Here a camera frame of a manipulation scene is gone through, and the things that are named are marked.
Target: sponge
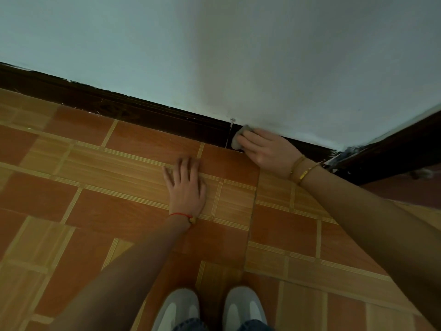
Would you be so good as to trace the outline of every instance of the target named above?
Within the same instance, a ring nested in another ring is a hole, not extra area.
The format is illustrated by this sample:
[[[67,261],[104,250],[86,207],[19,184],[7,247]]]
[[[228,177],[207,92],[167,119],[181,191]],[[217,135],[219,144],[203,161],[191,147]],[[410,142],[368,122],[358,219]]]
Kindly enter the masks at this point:
[[[245,130],[252,131],[253,128],[250,127],[247,124],[245,124],[243,127],[241,127],[239,129],[239,131],[236,132],[236,134],[234,135],[233,139],[231,140],[231,148],[232,149],[234,149],[234,150],[242,150],[242,145],[240,145],[239,142],[237,141],[237,136],[239,136],[240,134],[243,134],[243,132]]]

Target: hand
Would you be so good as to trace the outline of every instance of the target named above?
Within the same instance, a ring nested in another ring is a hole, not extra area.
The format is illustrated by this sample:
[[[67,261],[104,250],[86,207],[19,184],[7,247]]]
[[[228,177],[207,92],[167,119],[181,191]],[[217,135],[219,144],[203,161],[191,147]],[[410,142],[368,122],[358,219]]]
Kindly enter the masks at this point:
[[[165,167],[162,167],[164,180],[170,193],[169,214],[183,213],[198,217],[205,204],[207,185],[198,179],[199,160],[191,159],[190,177],[188,164],[190,158],[179,158],[173,167],[173,180]]]
[[[257,166],[282,178],[289,178],[292,166],[302,155],[285,138],[262,129],[244,131],[237,141]]]

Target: white shoe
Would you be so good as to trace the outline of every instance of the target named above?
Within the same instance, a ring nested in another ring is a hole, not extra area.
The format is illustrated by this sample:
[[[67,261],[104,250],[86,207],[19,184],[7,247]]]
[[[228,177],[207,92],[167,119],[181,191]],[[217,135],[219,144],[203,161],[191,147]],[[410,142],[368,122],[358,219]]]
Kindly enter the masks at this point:
[[[223,308],[223,331],[237,331],[247,320],[259,320],[266,324],[262,304],[251,288],[233,288],[228,293]]]
[[[178,289],[165,299],[152,331],[171,331],[189,318],[199,318],[199,300],[190,289]]]

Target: white wall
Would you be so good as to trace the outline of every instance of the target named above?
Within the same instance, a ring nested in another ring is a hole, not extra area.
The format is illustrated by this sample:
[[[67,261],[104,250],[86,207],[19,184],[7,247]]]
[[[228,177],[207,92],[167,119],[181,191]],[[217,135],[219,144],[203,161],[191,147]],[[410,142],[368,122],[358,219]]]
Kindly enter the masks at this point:
[[[441,102],[441,0],[0,0],[0,61],[344,149]]]

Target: gold bracelet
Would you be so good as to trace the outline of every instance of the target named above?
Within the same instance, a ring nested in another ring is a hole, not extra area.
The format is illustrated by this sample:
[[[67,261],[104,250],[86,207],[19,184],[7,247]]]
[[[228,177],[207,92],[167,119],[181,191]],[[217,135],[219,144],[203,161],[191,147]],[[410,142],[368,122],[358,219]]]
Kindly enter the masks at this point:
[[[309,167],[305,172],[303,172],[303,174],[300,176],[299,181],[297,182],[297,184],[300,186],[301,181],[303,180],[303,178],[306,176],[306,174],[308,174],[309,172],[311,172],[311,170],[317,166],[319,166],[320,163],[317,162],[315,165],[312,165],[311,167]]]
[[[300,163],[301,163],[303,160],[305,160],[305,159],[306,159],[306,157],[305,157],[304,155],[302,155],[299,159],[297,159],[296,161],[294,161],[294,164],[292,164],[291,172],[289,173],[289,179],[290,179],[290,180],[291,180],[291,178],[292,178],[292,173],[294,172],[295,168],[296,168],[297,166],[299,166]]]

